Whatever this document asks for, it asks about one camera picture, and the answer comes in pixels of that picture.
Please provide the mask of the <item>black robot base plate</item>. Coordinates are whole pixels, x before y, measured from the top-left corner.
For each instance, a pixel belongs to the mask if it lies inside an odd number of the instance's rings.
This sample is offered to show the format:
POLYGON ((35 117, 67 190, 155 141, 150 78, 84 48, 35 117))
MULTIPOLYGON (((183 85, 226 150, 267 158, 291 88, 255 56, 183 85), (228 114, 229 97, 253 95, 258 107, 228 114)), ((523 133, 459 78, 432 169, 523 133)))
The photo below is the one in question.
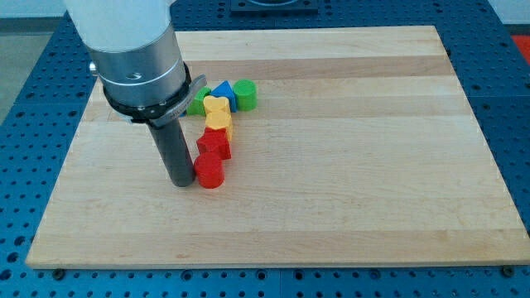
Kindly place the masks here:
POLYGON ((230 0, 230 12, 317 12, 319 0, 230 0))

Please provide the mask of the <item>green block behind arm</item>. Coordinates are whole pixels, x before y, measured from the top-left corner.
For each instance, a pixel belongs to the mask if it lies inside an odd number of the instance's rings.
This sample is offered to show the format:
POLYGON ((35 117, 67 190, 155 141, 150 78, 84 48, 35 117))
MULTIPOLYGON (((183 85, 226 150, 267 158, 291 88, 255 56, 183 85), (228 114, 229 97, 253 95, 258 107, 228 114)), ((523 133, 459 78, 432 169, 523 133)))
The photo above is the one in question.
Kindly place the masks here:
POLYGON ((204 107, 204 98, 210 95, 211 88, 202 87, 198 93, 195 95, 190 106, 186 110, 187 115, 200 115, 205 116, 205 107, 204 107))

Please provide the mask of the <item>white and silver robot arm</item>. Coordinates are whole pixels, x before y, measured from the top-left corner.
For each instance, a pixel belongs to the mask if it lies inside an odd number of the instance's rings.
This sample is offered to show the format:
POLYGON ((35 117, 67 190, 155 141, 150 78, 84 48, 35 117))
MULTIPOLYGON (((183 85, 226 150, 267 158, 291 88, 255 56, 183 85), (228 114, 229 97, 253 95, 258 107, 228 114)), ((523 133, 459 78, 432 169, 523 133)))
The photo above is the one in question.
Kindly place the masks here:
POLYGON ((65 0, 111 107, 133 123, 177 119, 205 87, 183 61, 173 0, 65 0))

